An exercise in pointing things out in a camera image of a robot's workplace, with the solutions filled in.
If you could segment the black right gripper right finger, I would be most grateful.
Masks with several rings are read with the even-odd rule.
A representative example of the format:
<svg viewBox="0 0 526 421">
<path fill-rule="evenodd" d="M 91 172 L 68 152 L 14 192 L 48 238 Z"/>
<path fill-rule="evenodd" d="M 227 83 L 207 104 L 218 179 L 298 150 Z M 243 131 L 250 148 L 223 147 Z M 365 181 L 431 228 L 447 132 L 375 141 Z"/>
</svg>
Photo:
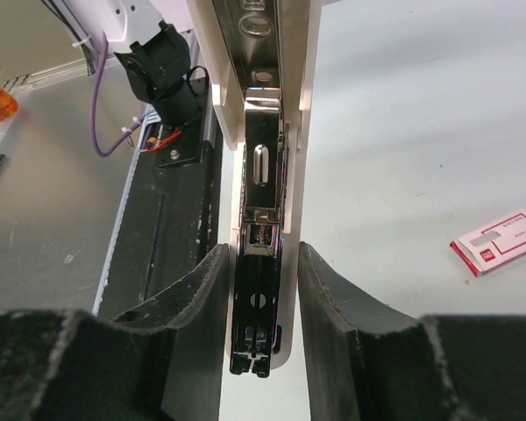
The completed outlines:
<svg viewBox="0 0 526 421">
<path fill-rule="evenodd" d="M 314 420 L 526 420 L 526 316 L 412 318 L 301 243 Z"/>
</svg>

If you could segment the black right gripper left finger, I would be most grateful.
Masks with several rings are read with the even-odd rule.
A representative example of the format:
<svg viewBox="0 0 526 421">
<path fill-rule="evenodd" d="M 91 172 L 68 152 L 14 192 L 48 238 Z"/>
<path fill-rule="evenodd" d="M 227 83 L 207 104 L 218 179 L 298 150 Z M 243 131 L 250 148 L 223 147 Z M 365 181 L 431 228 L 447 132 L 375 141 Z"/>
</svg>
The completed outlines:
<svg viewBox="0 0 526 421">
<path fill-rule="evenodd" d="M 215 420 L 229 248 L 113 321 L 0 312 L 0 420 Z"/>
</svg>

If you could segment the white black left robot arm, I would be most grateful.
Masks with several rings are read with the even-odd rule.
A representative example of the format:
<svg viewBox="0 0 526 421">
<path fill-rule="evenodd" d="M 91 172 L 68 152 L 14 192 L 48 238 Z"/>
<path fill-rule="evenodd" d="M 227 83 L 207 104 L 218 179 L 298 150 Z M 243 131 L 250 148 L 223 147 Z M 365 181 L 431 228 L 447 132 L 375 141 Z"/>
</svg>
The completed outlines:
<svg viewBox="0 0 526 421">
<path fill-rule="evenodd" d="M 113 54 L 135 97 L 150 104 L 163 125 L 191 125 L 202 114 L 189 78 L 186 39 L 150 1 L 68 1 L 102 63 Z"/>
</svg>

